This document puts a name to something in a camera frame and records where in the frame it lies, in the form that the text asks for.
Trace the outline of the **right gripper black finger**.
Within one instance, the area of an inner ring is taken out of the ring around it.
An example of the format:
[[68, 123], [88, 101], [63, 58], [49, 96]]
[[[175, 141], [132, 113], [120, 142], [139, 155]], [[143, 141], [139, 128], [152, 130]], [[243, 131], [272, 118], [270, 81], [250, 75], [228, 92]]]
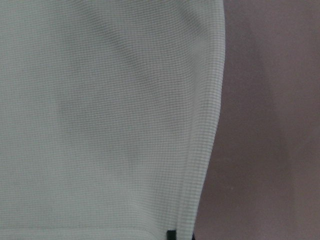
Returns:
[[166, 232], [166, 240], [177, 240], [177, 231], [176, 230], [168, 230]]

